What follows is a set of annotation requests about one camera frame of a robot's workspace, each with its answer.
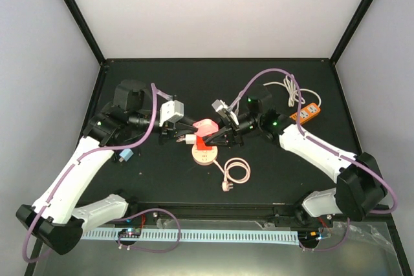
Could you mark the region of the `pink plug adapter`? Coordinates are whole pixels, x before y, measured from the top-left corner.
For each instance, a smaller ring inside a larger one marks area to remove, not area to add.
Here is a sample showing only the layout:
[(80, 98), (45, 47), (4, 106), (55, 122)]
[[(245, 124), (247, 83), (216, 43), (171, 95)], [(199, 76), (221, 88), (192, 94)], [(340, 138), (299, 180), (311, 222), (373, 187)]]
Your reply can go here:
[(203, 119), (193, 124), (197, 129), (195, 135), (198, 137), (205, 137), (214, 134), (219, 131), (219, 126), (211, 119)]

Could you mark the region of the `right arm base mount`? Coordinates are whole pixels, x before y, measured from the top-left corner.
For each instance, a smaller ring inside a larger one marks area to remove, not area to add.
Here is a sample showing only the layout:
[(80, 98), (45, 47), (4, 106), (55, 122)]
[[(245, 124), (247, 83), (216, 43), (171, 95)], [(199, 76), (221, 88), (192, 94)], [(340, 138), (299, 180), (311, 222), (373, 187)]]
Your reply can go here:
[(317, 229), (332, 228), (332, 220), (326, 216), (312, 217), (302, 207), (294, 205), (276, 205), (273, 207), (273, 222), (284, 228)]

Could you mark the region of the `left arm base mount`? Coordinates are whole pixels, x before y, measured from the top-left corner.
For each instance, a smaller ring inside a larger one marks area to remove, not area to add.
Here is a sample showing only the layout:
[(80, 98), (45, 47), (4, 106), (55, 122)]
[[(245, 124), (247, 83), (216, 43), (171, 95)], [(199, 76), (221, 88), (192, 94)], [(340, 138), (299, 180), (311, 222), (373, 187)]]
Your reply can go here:
[(156, 213), (160, 213), (160, 212), (162, 212), (162, 211), (163, 211), (163, 209), (161, 209), (161, 208), (157, 208), (157, 207), (154, 207), (154, 208), (149, 208), (149, 209), (144, 209), (144, 210), (139, 211), (138, 213), (135, 213), (135, 214), (130, 214), (130, 215), (128, 215), (128, 216), (124, 215), (124, 216), (123, 216), (123, 217), (121, 217), (121, 218), (114, 218), (114, 219), (111, 219), (111, 220), (107, 221), (107, 224), (110, 224), (110, 223), (112, 223), (112, 222), (114, 222), (114, 223), (117, 223), (117, 222), (125, 222), (125, 221), (128, 221), (128, 220), (132, 220), (132, 219), (134, 219), (134, 218), (136, 218), (136, 217), (140, 217), (140, 216), (142, 216), (142, 215), (146, 215), (146, 214), (148, 214), (148, 213), (154, 213), (154, 212), (156, 212)]

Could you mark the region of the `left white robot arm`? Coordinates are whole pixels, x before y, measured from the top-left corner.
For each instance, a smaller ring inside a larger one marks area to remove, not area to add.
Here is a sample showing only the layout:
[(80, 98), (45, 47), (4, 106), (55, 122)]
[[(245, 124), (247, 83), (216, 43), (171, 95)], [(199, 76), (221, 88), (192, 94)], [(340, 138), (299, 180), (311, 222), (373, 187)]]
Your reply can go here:
[(16, 218), (27, 229), (22, 256), (35, 237), (60, 255), (71, 251), (83, 234), (108, 222), (133, 223), (139, 216), (135, 197), (120, 190), (92, 204), (77, 203), (97, 172), (110, 159), (126, 161), (155, 133), (160, 140), (193, 134), (193, 120), (175, 96), (136, 80), (122, 81), (113, 100), (92, 117), (78, 145), (50, 187), (31, 205), (23, 204)]

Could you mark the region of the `red plug adapter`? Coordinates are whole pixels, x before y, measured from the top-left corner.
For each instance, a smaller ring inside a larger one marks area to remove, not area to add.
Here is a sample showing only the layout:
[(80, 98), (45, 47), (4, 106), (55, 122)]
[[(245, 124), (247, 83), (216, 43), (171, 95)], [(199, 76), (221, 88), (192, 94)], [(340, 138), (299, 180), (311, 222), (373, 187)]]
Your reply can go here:
[(196, 136), (196, 149), (198, 151), (210, 151), (212, 150), (212, 146), (207, 146), (200, 136)]

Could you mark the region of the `light blue plug adapter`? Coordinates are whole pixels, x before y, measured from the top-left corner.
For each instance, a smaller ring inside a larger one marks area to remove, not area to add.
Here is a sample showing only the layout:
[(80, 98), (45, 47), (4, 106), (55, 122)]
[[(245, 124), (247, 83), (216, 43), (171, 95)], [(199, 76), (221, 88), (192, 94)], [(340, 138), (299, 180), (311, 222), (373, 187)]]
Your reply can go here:
[(118, 155), (119, 162), (127, 162), (133, 156), (133, 151), (131, 149), (124, 149)]

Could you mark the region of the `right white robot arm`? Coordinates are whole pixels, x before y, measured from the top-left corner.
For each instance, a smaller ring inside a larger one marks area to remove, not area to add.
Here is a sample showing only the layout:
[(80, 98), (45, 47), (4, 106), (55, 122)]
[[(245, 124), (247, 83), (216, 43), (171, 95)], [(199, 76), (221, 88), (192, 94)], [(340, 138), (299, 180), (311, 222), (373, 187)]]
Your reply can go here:
[(179, 138), (195, 149), (216, 149), (219, 146), (243, 145), (243, 136), (257, 129), (271, 143), (292, 152), (325, 173), (335, 187), (314, 191), (294, 210), (295, 221), (301, 226), (311, 225), (318, 217), (342, 214), (354, 221), (363, 220), (369, 213), (378, 213), (379, 202), (390, 190), (380, 175), (378, 164), (368, 153), (356, 155), (319, 139), (301, 127), (302, 118), (318, 113), (306, 108), (293, 116), (278, 113), (273, 107), (267, 85), (254, 85), (246, 92), (248, 111), (239, 116), (221, 100), (213, 108), (221, 118), (221, 125), (200, 121), (196, 132)]

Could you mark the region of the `pink round power strip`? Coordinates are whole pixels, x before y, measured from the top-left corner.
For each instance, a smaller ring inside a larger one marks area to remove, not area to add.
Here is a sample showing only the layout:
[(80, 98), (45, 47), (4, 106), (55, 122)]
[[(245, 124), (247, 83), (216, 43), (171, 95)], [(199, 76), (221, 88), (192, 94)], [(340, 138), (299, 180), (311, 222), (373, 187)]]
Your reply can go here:
[[(221, 189), (223, 192), (229, 192), (234, 188), (234, 184), (245, 184), (249, 181), (251, 176), (251, 168), (249, 163), (240, 157), (233, 157), (227, 160), (224, 165), (220, 165), (217, 161), (218, 148), (212, 147), (209, 150), (199, 150), (196, 145), (191, 148), (191, 155), (195, 163), (201, 166), (208, 166), (214, 164), (223, 174), (223, 181)], [(232, 169), (240, 168), (245, 171), (242, 178), (234, 178), (230, 172)]]

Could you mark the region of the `orange power strip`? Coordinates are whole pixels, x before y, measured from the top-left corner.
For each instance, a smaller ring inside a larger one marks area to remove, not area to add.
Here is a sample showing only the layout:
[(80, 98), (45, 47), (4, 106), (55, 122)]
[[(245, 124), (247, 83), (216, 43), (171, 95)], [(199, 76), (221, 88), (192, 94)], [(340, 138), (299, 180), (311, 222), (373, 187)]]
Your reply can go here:
[(315, 118), (321, 112), (320, 106), (316, 103), (310, 103), (304, 107), (301, 107), (300, 112), (295, 112), (290, 115), (290, 118), (295, 122), (299, 119), (300, 125), (303, 125), (313, 118)]

